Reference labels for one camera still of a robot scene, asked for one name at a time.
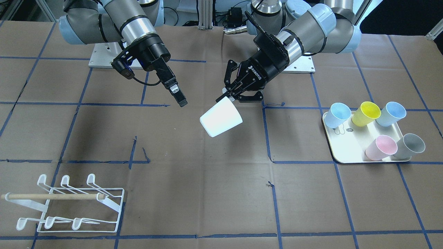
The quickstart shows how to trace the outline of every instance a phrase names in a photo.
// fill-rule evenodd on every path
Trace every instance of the blue cup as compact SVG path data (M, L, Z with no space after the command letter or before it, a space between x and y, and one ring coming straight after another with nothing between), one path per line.
M376 121L379 125L388 127L404 117L406 117L406 109L399 103L392 101L381 110L381 115Z
M325 125L337 128L351 117L351 109L343 103L333 103L325 117Z

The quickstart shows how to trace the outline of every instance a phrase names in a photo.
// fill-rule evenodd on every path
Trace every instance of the tray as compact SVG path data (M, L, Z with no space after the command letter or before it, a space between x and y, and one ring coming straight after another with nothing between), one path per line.
M377 122L371 122L367 126L356 126L351 118L346 120L339 127L332 129L325 125L325 117L328 112L323 114L322 121L328 138L329 147L332 155L340 163L400 163L408 162L411 158L400 160L394 156L383 158L379 161L372 161L365 155L366 148L379 135L388 135L395 141L400 140L403 134L397 123L388 127L383 127Z

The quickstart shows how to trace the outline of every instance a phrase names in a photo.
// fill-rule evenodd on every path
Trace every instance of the wooden stick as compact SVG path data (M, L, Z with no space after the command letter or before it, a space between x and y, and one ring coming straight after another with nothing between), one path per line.
M105 199L106 195L98 193L98 199ZM94 194L9 194L10 200L95 200L97 195ZM1 195L1 199L5 200L6 195Z

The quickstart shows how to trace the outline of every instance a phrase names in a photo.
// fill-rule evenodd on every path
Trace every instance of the white rack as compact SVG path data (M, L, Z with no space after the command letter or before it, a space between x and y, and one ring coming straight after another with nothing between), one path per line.
M37 218L19 218L17 221L16 229L18 231L23 230L27 221L35 221L38 222L39 225L37 227L37 232L41 233L59 233L59 232L86 232L86 233L115 233L117 232L118 223L120 221L120 215L123 205L123 197L124 197L124 189L123 188L102 188L95 184L95 175L89 174L86 184L91 188L76 188L69 185L69 176L64 175L62 177L60 186L61 187L51 187L46 184L47 176L45 174L40 175L39 180L37 181L37 186L44 189L48 192L48 194L12 194L7 193L2 195L2 198L5 200L19 204L22 206L26 206L38 211L42 212L40 219ZM31 199L45 199L45 204L33 201ZM46 217L46 213L48 211L48 206L50 200L59 199L59 200L95 200L98 201L110 209L114 210L118 213L117 220L115 221L105 221L98 220L92 218L65 218L65 217ZM52 228L54 223L72 223L71 229L66 230L49 230ZM81 225L85 224L95 224L97 225L97 230L81 230ZM100 224L103 223L111 223L115 224L114 230L101 230Z

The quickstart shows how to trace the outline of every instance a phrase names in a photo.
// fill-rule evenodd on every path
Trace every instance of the cup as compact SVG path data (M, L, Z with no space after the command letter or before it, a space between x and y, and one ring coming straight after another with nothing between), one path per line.
M337 128L351 117L351 109L343 103L333 103L325 117L325 125Z
M210 137L215 137L243 123L243 120L231 100L224 97L200 117L200 123Z
M370 101L365 101L352 116L352 122L356 126L363 127L379 118L380 114L380 108L376 104Z
M406 109L399 103L392 101L381 110L381 115L376 121L379 125L388 127L404 117L406 117Z
M366 156L372 161L381 160L397 152L397 143L390 136L378 136L366 149Z
M423 139L412 133L404 135L397 142L397 146L398 151L394 154L394 157L399 159L406 159L418 153L422 153L426 148Z

